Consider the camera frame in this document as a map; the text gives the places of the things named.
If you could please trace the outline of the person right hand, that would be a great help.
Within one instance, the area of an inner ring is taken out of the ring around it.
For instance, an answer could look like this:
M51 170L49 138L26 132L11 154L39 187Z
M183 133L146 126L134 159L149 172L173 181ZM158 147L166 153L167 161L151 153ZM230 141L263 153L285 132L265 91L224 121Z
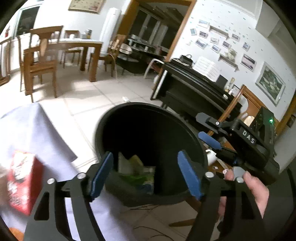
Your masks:
M234 172L232 170L224 171L224 179L234 181ZM248 171L243 174L243 180L254 196L256 205L263 219L269 199L269 189L257 177L252 176ZM224 216L226 199L226 197L220 198L218 218Z

